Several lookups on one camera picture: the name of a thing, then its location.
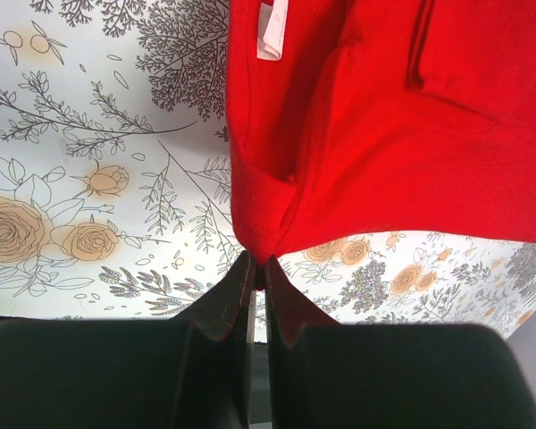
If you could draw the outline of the red t-shirt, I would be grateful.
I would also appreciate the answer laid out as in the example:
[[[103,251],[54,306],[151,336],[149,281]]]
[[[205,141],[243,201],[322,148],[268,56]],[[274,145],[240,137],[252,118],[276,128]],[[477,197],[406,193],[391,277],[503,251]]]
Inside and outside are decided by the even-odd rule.
[[[350,235],[536,243],[536,1],[230,3],[231,215],[260,263]]]

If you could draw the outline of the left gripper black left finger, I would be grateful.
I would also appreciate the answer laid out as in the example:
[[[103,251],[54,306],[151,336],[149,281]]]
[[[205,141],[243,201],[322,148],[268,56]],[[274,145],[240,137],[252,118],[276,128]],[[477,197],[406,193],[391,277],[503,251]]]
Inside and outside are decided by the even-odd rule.
[[[0,317],[0,428],[246,428],[255,260],[170,319]]]

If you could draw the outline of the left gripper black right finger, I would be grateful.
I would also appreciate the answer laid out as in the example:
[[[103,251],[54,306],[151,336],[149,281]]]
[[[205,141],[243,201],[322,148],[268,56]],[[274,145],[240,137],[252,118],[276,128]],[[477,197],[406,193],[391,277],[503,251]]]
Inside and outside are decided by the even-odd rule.
[[[276,428],[536,428],[507,344],[477,324],[340,324],[264,266]]]

